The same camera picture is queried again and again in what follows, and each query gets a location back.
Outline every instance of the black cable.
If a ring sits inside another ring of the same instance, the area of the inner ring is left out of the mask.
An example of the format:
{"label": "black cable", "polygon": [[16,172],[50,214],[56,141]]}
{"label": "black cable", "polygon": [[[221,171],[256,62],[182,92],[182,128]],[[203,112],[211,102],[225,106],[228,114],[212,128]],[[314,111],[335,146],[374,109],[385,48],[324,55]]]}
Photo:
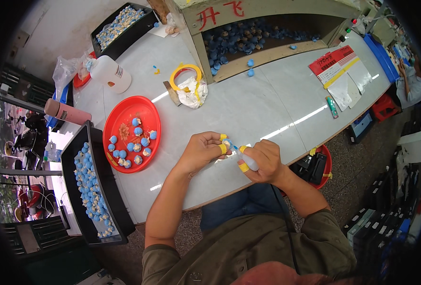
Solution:
{"label": "black cable", "polygon": [[272,184],[271,184],[271,188],[272,188],[272,192],[274,192],[274,196],[275,196],[275,199],[277,200],[277,203],[278,203],[279,207],[282,208],[283,219],[285,221],[285,225],[287,226],[288,239],[290,240],[290,245],[291,245],[291,256],[293,257],[294,269],[296,270],[296,273],[298,275],[301,275],[299,273],[298,263],[296,262],[296,254],[294,253],[293,239],[291,238],[291,228],[290,228],[290,226],[288,225],[288,222],[287,222],[287,215],[285,214],[285,209],[282,207],[282,204],[280,203],[280,201],[277,197],[277,193],[274,189],[274,186],[272,186]]}

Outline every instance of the white container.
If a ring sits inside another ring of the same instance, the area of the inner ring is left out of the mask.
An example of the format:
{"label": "white container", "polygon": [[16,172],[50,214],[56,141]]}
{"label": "white container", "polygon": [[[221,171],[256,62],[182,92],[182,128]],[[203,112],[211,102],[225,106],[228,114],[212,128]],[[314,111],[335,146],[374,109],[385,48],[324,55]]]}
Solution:
{"label": "white container", "polygon": [[243,154],[239,150],[237,150],[236,152],[239,156],[239,159],[242,159],[245,163],[247,163],[248,168],[250,168],[253,171],[257,171],[259,169],[257,162],[252,157]]}
{"label": "white container", "polygon": [[90,77],[116,93],[125,92],[131,84],[131,75],[109,56],[91,61]]}

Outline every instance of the olive green shirt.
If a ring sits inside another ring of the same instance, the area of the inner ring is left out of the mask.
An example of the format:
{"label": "olive green shirt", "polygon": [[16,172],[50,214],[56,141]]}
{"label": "olive green shirt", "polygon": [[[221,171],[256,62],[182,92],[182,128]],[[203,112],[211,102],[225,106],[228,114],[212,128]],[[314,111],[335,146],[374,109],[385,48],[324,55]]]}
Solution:
{"label": "olive green shirt", "polygon": [[[291,237],[302,275],[336,276],[356,267],[353,249],[327,209],[309,215]],[[183,258],[170,246],[149,246],[143,252],[142,284],[230,284],[267,261],[294,268],[285,221],[273,214],[247,215],[206,234]]]}

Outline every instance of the wooden box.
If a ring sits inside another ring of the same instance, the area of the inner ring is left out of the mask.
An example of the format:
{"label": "wooden box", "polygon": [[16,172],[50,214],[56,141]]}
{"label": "wooden box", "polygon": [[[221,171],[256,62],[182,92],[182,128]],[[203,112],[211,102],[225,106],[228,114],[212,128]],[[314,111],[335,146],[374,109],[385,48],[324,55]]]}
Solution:
{"label": "wooden box", "polygon": [[[339,38],[353,25],[351,21],[361,14],[359,7],[350,0],[166,0],[166,4],[208,84],[248,70],[247,62],[251,58],[256,67],[293,54],[337,46]],[[213,76],[209,51],[206,51],[209,47],[203,39],[203,35],[208,36],[206,31],[211,33],[215,30],[210,30],[217,27],[260,17],[270,26],[319,34],[320,39],[313,42],[266,37],[264,47],[254,49],[250,55],[243,51],[226,53],[229,63],[222,64]]]}

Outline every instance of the red plastic tray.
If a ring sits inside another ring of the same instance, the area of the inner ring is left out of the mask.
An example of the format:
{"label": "red plastic tray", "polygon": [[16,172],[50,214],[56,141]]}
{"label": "red plastic tray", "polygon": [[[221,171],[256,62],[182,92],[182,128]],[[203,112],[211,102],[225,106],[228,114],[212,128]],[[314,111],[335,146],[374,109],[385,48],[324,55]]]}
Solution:
{"label": "red plastic tray", "polygon": [[[91,52],[89,56],[91,58],[96,58],[95,52]],[[87,74],[87,76],[82,80],[79,78],[79,75],[76,74],[76,76],[74,76],[73,85],[75,88],[81,87],[82,85],[86,84],[87,81],[89,81],[89,79],[90,79],[90,73]]]}
{"label": "red plastic tray", "polygon": [[[140,137],[134,135],[134,127],[132,125],[133,118],[140,118],[141,125],[138,127],[143,129],[143,134]],[[126,141],[122,140],[122,137],[119,132],[119,128],[121,124],[124,123],[128,127],[128,138]],[[143,155],[143,151],[145,147],[141,148],[139,152],[129,152],[127,150],[128,143],[132,142],[134,144],[141,143],[141,139],[143,137],[148,138],[149,132],[151,130],[157,131],[157,138],[155,140],[150,140],[150,144],[148,148],[152,150],[152,153],[149,157],[145,157]],[[127,160],[131,160],[132,166],[131,168],[125,168],[124,166],[120,166],[117,164],[115,166],[111,160],[108,158],[107,153],[109,153],[112,159],[115,162],[118,162],[118,158],[114,158],[112,152],[107,150],[107,146],[111,144],[109,139],[111,136],[115,135],[117,137],[116,150],[125,150],[127,152]],[[107,117],[106,124],[104,125],[103,130],[103,145],[105,149],[105,156],[106,159],[109,161],[109,164],[115,168],[117,171],[122,173],[135,173],[147,166],[149,164],[155,154],[157,153],[158,147],[160,145],[161,139],[161,123],[160,123],[160,116],[158,115],[157,108],[155,105],[147,98],[143,96],[133,96],[126,98],[125,100],[121,101],[117,106],[111,111],[109,117]],[[138,155],[143,158],[143,162],[140,165],[134,163],[134,157]]]}

